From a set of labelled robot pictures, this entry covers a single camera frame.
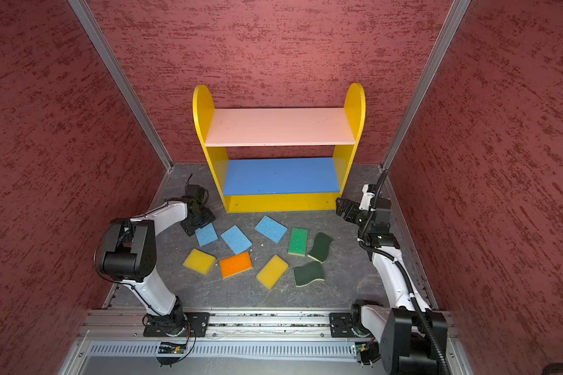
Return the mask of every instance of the orange sponge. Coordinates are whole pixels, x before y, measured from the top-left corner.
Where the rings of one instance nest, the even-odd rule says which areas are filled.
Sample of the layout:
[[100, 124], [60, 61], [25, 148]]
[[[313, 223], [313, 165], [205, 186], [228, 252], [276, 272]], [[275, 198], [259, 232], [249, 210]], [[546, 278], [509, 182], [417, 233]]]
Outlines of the orange sponge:
[[219, 262], [219, 266], [221, 266], [221, 276], [228, 278], [252, 269], [252, 262], [250, 261], [248, 251], [244, 251], [238, 255], [223, 259]]

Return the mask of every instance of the blue shelf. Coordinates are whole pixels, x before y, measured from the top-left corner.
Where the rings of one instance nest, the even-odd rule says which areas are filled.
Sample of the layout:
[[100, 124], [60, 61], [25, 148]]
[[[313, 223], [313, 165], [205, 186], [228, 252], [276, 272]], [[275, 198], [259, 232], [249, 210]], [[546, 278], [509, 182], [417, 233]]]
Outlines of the blue shelf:
[[224, 196], [339, 193], [333, 158], [230, 160]]

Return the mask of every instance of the pink shelf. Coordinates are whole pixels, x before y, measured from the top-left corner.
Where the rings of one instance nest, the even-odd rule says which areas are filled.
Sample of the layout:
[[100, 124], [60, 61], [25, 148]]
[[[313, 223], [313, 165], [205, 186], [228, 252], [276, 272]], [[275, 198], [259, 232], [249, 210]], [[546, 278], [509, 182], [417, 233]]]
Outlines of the pink shelf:
[[207, 147], [354, 145], [344, 108], [215, 109]]

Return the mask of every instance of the gray floor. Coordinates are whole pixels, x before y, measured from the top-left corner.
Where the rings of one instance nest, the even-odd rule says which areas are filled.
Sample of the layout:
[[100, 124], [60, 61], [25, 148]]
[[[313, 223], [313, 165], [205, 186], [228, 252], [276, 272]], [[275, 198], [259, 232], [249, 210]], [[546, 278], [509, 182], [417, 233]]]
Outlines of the gray floor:
[[172, 367], [159, 368], [156, 358], [91, 357], [83, 366], [84, 375], [130, 375], [130, 374], [227, 374], [227, 375], [329, 375], [329, 374], [385, 374], [382, 364], [373, 367], [356, 362], [322, 361], [271, 361], [267, 359], [240, 358], [190, 358]]
[[[336, 216], [334, 211], [227, 214], [206, 164], [176, 165], [161, 199], [182, 196], [191, 173], [191, 183], [202, 185], [210, 192], [207, 206], [217, 217], [213, 223], [217, 235], [220, 236], [225, 230], [237, 225], [253, 243], [249, 250], [253, 269], [227, 280], [221, 279], [218, 262], [207, 276], [190, 271], [182, 264], [193, 248], [215, 256], [218, 261], [232, 256], [233, 252], [221, 238], [200, 248], [195, 236], [188, 237], [179, 225], [171, 226], [157, 237], [157, 269], [167, 287], [181, 298], [185, 307], [348, 308], [358, 298], [373, 299], [387, 306], [388, 300], [381, 278], [369, 262], [367, 253], [357, 245], [356, 225]], [[353, 166], [343, 196], [360, 201], [362, 185], [375, 183], [379, 173], [377, 166]], [[334, 238], [330, 256], [323, 263], [325, 281], [315, 281], [299, 288], [294, 284], [292, 271], [288, 270], [269, 291], [256, 280], [256, 274], [275, 254], [291, 268], [311, 260], [287, 254], [289, 231], [279, 244], [258, 233], [255, 226], [265, 214], [289, 229], [308, 229], [307, 250], [311, 248], [317, 232]], [[402, 244], [402, 233], [398, 231], [395, 222], [392, 222], [391, 230]], [[403, 253], [409, 272], [415, 273], [416, 270], [408, 259], [408, 251], [403, 249]], [[141, 304], [128, 289], [119, 288], [111, 306], [140, 307]]]

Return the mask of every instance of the sponge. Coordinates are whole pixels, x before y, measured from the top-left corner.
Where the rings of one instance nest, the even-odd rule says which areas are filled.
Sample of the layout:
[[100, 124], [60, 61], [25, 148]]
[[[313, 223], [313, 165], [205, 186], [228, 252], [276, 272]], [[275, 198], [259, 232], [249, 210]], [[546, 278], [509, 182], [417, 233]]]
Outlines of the sponge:
[[284, 234], [287, 232], [287, 228], [285, 226], [281, 225], [269, 216], [264, 216], [255, 229], [257, 232], [269, 238], [276, 244], [280, 242]]
[[214, 256], [194, 249], [190, 255], [188, 255], [188, 258], [185, 259], [184, 267], [206, 276], [216, 260]]
[[307, 252], [307, 237], [308, 229], [292, 228], [290, 247], [287, 248], [287, 253], [303, 257], [304, 253]]
[[308, 252], [308, 257], [323, 263], [327, 256], [330, 255], [330, 244], [333, 241], [330, 236], [324, 233], [317, 233], [313, 242], [313, 248]]
[[223, 232], [221, 238], [223, 238], [227, 246], [229, 246], [236, 255], [246, 251], [252, 246], [252, 242], [242, 233], [237, 225]]
[[212, 227], [212, 223], [204, 228], [196, 229], [196, 238], [198, 239], [198, 244], [204, 246], [215, 241], [218, 237], [215, 233], [215, 228]]
[[221, 276], [228, 278], [252, 269], [252, 262], [247, 252], [241, 252], [238, 255], [223, 259], [219, 262], [219, 266], [221, 266]]
[[287, 269], [287, 263], [277, 255], [274, 255], [273, 258], [271, 258], [271, 260], [256, 275], [256, 278], [265, 286], [265, 288], [271, 290]]
[[309, 285], [315, 280], [325, 280], [323, 266], [319, 262], [310, 262], [305, 266], [296, 267], [294, 271], [294, 282], [296, 286]]

